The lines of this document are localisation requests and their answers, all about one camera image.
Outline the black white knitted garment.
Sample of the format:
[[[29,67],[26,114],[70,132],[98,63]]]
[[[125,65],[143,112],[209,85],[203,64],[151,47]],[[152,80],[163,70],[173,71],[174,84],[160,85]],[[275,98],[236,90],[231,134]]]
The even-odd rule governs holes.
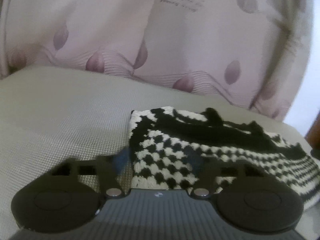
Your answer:
[[[298,193],[306,209],[319,201],[319,166],[300,144],[255,121],[225,121],[215,109],[194,113],[171,106],[133,111],[129,149],[134,189],[190,191],[210,159],[262,169]]]

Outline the beige woven mattress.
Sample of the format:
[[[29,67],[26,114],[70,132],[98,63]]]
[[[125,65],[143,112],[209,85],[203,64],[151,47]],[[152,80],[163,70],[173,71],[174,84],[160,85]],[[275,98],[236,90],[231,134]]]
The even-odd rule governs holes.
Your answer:
[[[126,78],[74,69],[31,66],[1,81],[1,239],[18,229],[14,194],[69,156],[91,159],[127,144],[133,110],[171,106],[191,112],[211,107],[228,121],[252,121],[305,152],[311,146],[293,127],[201,96]]]

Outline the pink leaf print curtain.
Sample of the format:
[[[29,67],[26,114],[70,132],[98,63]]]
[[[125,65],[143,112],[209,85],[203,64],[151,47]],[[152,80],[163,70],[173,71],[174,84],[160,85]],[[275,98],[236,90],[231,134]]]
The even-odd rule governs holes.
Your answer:
[[[1,0],[1,77],[31,64],[131,78],[283,120],[313,0]]]

